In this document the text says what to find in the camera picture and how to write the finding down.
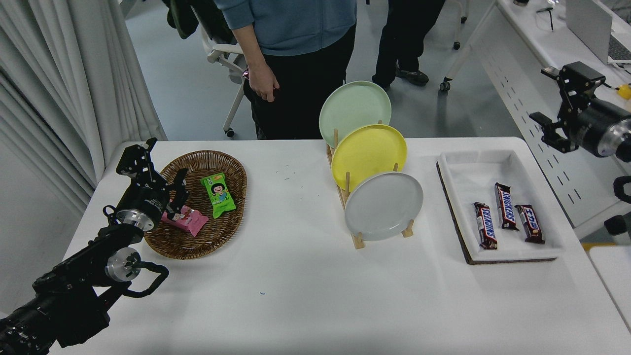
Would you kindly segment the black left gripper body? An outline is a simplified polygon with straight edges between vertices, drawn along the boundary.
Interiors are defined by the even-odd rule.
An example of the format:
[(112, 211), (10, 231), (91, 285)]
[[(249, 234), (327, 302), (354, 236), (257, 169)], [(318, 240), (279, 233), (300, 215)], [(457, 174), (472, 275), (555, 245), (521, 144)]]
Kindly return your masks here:
[(117, 222), (132, 225), (157, 225), (169, 202), (169, 192), (131, 184), (117, 205)]

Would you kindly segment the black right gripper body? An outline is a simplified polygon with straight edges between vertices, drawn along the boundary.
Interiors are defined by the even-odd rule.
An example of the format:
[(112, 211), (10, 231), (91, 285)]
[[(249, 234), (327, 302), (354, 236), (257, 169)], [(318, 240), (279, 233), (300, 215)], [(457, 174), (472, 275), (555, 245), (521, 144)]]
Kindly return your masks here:
[(573, 139), (597, 157), (631, 155), (631, 114), (624, 108), (601, 99), (577, 116)]

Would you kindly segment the person's hand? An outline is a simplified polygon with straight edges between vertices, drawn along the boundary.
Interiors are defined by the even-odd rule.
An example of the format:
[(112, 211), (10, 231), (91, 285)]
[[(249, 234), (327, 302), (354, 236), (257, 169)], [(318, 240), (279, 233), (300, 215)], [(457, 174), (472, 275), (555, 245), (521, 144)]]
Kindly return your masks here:
[(268, 103), (275, 101), (275, 90), (280, 84), (265, 61), (248, 64), (248, 80), (252, 90), (262, 99)]

